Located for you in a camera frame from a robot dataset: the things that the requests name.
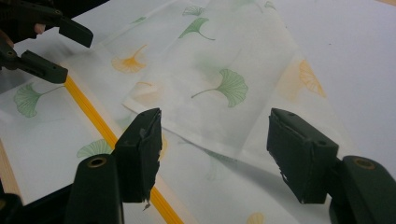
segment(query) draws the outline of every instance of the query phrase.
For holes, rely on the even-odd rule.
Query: translucent paper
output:
[[[183,15],[193,21],[174,34],[177,40],[160,60],[142,70],[124,101],[128,108],[160,107],[165,129],[276,174],[265,148],[272,107],[288,109],[329,135],[341,156],[356,154],[274,4],[213,0],[205,8],[187,7]]]

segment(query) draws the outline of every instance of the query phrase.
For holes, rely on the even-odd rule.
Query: green ginkgo leaf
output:
[[[191,7],[186,7],[183,11],[183,16],[201,16],[201,14],[205,11],[203,7],[198,7],[198,6],[191,6]]]
[[[192,24],[190,24],[190,26],[187,27],[187,29],[183,32],[183,34],[181,34],[178,38],[183,38],[184,35],[189,34],[189,33],[198,33],[206,39],[215,40],[215,39],[208,38],[208,37],[204,36],[203,34],[201,34],[201,31],[200,31],[201,26],[207,21],[209,21],[208,18],[195,19],[195,21],[193,21]]]
[[[105,139],[100,139],[98,141],[92,142],[89,145],[82,147],[78,153],[77,157],[91,157],[99,154],[111,154],[111,148]]]
[[[141,22],[141,21],[143,21],[143,20],[145,20],[145,19],[146,19],[146,17],[140,17],[139,19],[133,21],[132,23],[133,23],[133,24],[139,23],[139,22]]]
[[[276,10],[276,8],[275,8],[275,6],[274,6],[274,3],[271,2],[271,1],[265,2],[264,7],[267,7],[267,8],[268,8],[268,7],[271,7],[271,8],[273,8],[274,10]]]
[[[244,78],[230,69],[222,69],[220,73],[222,75],[220,85],[215,89],[206,91],[220,91],[223,93],[227,97],[228,107],[234,107],[243,102],[248,92],[248,86],[245,84]],[[200,91],[191,98],[203,92],[205,91]]]
[[[36,92],[32,85],[33,83],[29,83],[26,86],[19,88],[14,96],[14,102],[17,104],[18,111],[26,118],[34,117],[37,114],[35,106],[42,95],[41,93]]]

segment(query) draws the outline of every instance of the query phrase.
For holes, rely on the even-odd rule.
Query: leaf pattern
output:
[[[90,143],[89,145],[82,147],[78,153],[77,157],[91,157],[94,155],[99,155],[99,154],[110,154],[111,153],[111,148],[108,145],[107,141],[105,139],[100,139],[95,142]]]
[[[220,73],[222,75],[220,85],[215,89],[206,91],[220,91],[223,93],[228,99],[228,107],[234,107],[243,102],[248,92],[248,86],[245,84],[244,78],[230,69],[222,69]],[[200,91],[191,98],[203,92],[205,91]]]
[[[143,20],[145,20],[145,19],[146,19],[146,17],[140,17],[139,19],[133,21],[132,24],[139,23],[139,22],[141,22],[141,21],[143,21]]]
[[[300,63],[300,80],[310,91],[317,93],[321,97],[326,97],[326,94],[315,76],[314,71],[312,71],[311,66],[309,66],[309,63],[306,60],[303,60]]]
[[[203,7],[198,7],[198,6],[191,6],[191,7],[186,7],[183,11],[183,16],[201,16],[201,14],[205,11]]]
[[[247,224],[264,224],[264,215],[260,212],[251,214],[247,218]]]
[[[267,8],[270,7],[270,8],[273,8],[274,10],[276,10],[274,3],[271,1],[266,1],[264,7],[267,7]]]
[[[190,24],[190,26],[187,27],[187,29],[183,32],[183,34],[181,34],[178,38],[183,38],[184,35],[189,34],[189,33],[198,33],[199,35],[203,36],[204,38],[206,38],[208,40],[215,40],[215,39],[208,38],[208,37],[204,36],[203,34],[201,34],[201,31],[200,31],[201,26],[207,21],[209,21],[208,18],[195,19],[195,21],[193,21],[192,24]]]
[[[57,87],[51,91],[55,91],[61,87],[63,86]],[[18,112],[20,112],[26,118],[34,117],[37,114],[37,111],[35,111],[35,106],[37,105],[38,99],[40,99],[42,95],[51,91],[38,93],[33,89],[33,83],[29,83],[20,87],[14,95],[14,102],[17,105]]]
[[[140,51],[145,47],[146,45],[142,46],[140,49],[138,49],[134,55],[132,55],[129,58],[126,59],[120,59],[120,58],[114,58],[111,63],[113,67],[117,70],[119,70],[122,73],[137,73],[140,71],[142,68],[146,67],[144,63],[141,63],[138,61],[139,57],[142,57]]]

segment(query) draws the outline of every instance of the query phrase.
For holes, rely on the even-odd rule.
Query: metal rivet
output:
[[[105,165],[106,162],[107,162],[107,159],[105,157],[93,158],[90,161],[88,161],[88,167],[97,168],[97,167]]]
[[[366,170],[374,170],[375,169],[375,164],[372,161],[363,159],[363,158],[355,158],[353,159],[355,164],[357,164],[360,168],[366,169]]]

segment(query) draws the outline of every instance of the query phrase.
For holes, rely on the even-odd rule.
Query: yellow stripe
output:
[[[93,107],[91,102],[87,99],[84,93],[82,93],[82,91],[78,88],[78,86],[70,76],[67,76],[64,86],[67,88],[76,103],[79,105],[79,107],[88,117],[88,119],[90,119],[92,124],[99,131],[99,133],[105,138],[110,147],[114,148],[118,138],[113,132],[111,132],[105,121],[102,119],[102,117],[100,117],[99,113]]]
[[[72,95],[78,106],[90,119],[92,124],[96,127],[99,133],[105,138],[111,148],[114,148],[118,138],[110,130],[105,121],[93,107],[91,102],[87,99],[84,93],[78,88],[76,83],[70,76],[67,76],[64,86],[67,88],[69,93]],[[161,193],[154,187],[151,190],[151,202],[157,208],[166,223],[183,223],[177,213],[161,195]]]
[[[151,190],[151,202],[157,208],[166,223],[183,223],[171,205],[165,200],[161,193],[156,189]]]

